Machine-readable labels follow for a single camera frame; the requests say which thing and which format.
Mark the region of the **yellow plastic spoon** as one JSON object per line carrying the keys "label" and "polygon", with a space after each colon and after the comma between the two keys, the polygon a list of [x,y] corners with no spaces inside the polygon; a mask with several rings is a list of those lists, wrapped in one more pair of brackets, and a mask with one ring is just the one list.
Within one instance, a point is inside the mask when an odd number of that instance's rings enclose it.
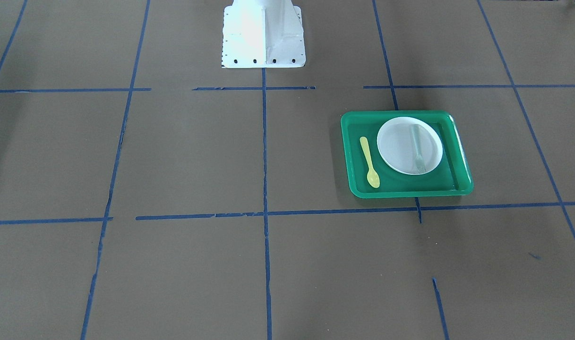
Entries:
{"label": "yellow plastic spoon", "polygon": [[360,142],[361,150],[363,152],[363,155],[365,157],[365,161],[366,161],[366,164],[368,167],[367,174],[366,174],[367,182],[369,183],[369,185],[372,188],[379,188],[380,187],[380,178],[379,178],[379,175],[374,168],[374,164],[372,163],[371,151],[370,151],[371,149],[369,147],[369,140],[365,136],[362,136],[359,138],[359,142]]}

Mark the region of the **green plastic tray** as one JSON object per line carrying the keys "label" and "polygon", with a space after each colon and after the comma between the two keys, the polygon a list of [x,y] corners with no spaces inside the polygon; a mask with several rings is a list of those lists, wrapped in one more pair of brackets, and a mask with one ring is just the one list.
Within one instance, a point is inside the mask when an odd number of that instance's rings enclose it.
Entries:
{"label": "green plastic tray", "polygon": [[[408,176],[387,166],[378,151],[377,135],[385,122],[398,117],[420,119],[436,130],[444,147],[438,168],[421,176]],[[349,187],[359,198],[463,196],[473,191],[474,181],[455,120],[444,110],[350,111],[341,118],[341,132]],[[379,188],[372,188],[366,179],[368,167],[359,142],[362,136],[369,140]]]}

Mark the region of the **white round plate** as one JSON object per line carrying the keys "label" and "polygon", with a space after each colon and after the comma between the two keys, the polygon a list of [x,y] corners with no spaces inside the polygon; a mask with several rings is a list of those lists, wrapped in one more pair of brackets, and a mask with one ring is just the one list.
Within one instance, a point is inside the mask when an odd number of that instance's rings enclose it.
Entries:
{"label": "white round plate", "polygon": [[[410,125],[419,124],[422,154],[426,172],[418,174],[414,164],[415,151],[412,145]],[[380,157],[393,170],[408,175],[421,176],[438,168],[443,159],[443,143],[436,130],[420,119],[398,117],[382,125],[377,135]]]}

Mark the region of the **pale green plastic fork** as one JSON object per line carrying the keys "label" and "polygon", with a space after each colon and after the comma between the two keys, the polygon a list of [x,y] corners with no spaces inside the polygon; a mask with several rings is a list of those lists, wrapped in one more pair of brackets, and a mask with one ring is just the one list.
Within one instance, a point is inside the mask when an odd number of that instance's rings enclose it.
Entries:
{"label": "pale green plastic fork", "polygon": [[410,133],[412,138],[412,145],[414,146],[415,151],[415,157],[414,157],[415,169],[418,174],[423,174],[426,172],[426,166],[425,166],[425,159],[422,154],[419,124],[410,125]]}

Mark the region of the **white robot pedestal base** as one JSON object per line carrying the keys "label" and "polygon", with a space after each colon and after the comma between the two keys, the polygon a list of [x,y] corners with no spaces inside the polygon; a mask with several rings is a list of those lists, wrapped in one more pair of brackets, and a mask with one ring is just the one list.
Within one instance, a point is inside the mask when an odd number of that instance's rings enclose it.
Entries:
{"label": "white robot pedestal base", "polygon": [[223,12],[221,67],[301,68],[301,8],[291,0],[234,0]]}

